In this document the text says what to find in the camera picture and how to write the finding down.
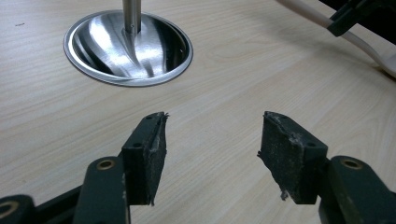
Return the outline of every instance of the worn rubber tip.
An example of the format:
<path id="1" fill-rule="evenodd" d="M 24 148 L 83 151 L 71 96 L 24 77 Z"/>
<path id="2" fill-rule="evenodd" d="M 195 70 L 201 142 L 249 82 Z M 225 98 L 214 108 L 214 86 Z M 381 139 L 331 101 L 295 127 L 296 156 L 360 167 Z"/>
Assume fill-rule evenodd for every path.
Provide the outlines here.
<path id="1" fill-rule="evenodd" d="M 313 204 L 318 197 L 319 171 L 327 159 L 327 146 L 282 114 L 266 111 L 262 148 L 258 156 L 279 185 L 282 200 Z"/>

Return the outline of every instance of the wooden table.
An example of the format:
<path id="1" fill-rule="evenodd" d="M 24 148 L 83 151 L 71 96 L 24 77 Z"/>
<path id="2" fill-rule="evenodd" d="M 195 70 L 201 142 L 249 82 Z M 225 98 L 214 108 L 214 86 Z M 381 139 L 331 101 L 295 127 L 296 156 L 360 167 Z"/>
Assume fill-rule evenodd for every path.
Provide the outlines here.
<path id="1" fill-rule="evenodd" d="M 71 25 L 121 0 L 0 2 L 0 197 L 41 204 L 80 185 L 91 161 L 117 155 L 157 111 L 171 115 L 168 154 L 156 205 L 132 207 L 134 223 L 319 223 L 318 203 L 282 202 L 256 157 L 265 110 L 299 122 L 329 158 L 367 162 L 396 190 L 396 81 L 362 51 L 275 1 L 142 5 L 189 36 L 194 58 L 170 82 L 123 88 L 81 74 L 63 49 Z"/>

